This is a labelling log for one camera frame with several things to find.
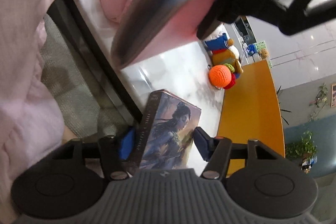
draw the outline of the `teddy bear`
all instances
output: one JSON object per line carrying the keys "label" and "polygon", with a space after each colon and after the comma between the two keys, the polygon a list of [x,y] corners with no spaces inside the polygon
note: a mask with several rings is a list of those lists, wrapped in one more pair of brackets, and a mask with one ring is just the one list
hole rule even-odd
{"label": "teddy bear", "polygon": [[262,48],[258,53],[262,59],[266,59],[269,56],[268,50],[266,48]]}

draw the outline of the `red knitted toy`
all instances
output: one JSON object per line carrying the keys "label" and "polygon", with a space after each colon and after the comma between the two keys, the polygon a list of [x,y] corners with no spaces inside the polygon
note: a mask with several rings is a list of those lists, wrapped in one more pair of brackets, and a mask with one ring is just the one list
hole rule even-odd
{"label": "red knitted toy", "polygon": [[228,89],[232,88],[235,85],[235,83],[236,83],[236,76],[232,73],[231,74],[231,82],[227,86],[225,86],[224,89],[228,90]]}

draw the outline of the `gray wall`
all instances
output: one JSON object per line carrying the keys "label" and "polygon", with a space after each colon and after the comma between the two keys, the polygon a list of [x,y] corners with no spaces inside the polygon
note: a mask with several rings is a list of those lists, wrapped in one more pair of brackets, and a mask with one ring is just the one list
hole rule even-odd
{"label": "gray wall", "polygon": [[328,88],[328,100],[327,105],[321,110],[318,118],[321,119],[336,114],[336,107],[330,107],[331,84],[336,83],[336,74],[334,74],[280,91],[280,108],[292,111],[292,113],[281,112],[282,116],[289,122],[288,126],[283,121],[283,128],[298,126],[309,120],[310,113],[314,111],[314,106],[309,106],[309,103],[315,100],[319,92],[319,86],[323,85],[323,83]]}
{"label": "gray wall", "polygon": [[[314,106],[309,103],[315,100],[319,86],[326,84],[328,100],[315,121],[307,121]],[[310,175],[321,177],[336,172],[336,107],[330,107],[331,84],[336,83],[336,74],[328,77],[284,89],[279,95],[280,108],[291,110],[282,112],[289,126],[283,122],[285,143],[300,140],[301,134],[309,128],[314,133],[313,140],[318,146],[318,162],[313,166]]]}
{"label": "gray wall", "polygon": [[336,115],[309,124],[286,128],[284,130],[285,143],[300,140],[307,126],[314,133],[312,139],[318,150],[318,161],[311,168],[310,175],[317,178],[336,172]]}

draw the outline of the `plush doll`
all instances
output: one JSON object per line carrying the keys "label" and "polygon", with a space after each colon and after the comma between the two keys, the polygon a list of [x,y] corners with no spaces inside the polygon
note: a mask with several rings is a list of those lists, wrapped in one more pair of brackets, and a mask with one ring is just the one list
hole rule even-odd
{"label": "plush doll", "polygon": [[239,59],[239,51],[235,46],[230,46],[226,51],[212,55],[214,65],[223,65],[225,63],[233,65]]}
{"label": "plush doll", "polygon": [[218,88],[226,87],[231,82],[231,77],[230,70],[224,65],[214,66],[209,71],[210,83]]}
{"label": "plush doll", "polygon": [[212,53],[222,52],[235,43],[232,38],[227,38],[225,27],[223,24],[219,25],[206,39],[204,43]]}
{"label": "plush doll", "polygon": [[231,73],[235,72],[235,68],[233,67],[233,65],[228,64],[228,63],[225,63],[223,65],[226,66],[230,70]]}
{"label": "plush doll", "polygon": [[262,59],[266,59],[269,56],[268,50],[266,48],[262,48],[261,51],[259,51],[259,55]]}

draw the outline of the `metal screw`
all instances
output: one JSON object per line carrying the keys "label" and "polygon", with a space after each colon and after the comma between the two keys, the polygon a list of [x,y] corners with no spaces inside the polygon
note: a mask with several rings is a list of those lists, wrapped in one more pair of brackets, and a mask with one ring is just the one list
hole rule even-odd
{"label": "metal screw", "polygon": [[216,171],[211,171],[211,170],[204,171],[202,175],[206,179],[218,179],[219,178],[219,173]]}
{"label": "metal screw", "polygon": [[116,172],[111,173],[110,177],[111,179],[114,179],[114,180],[123,180],[123,179],[126,179],[128,175],[126,172],[116,171]]}

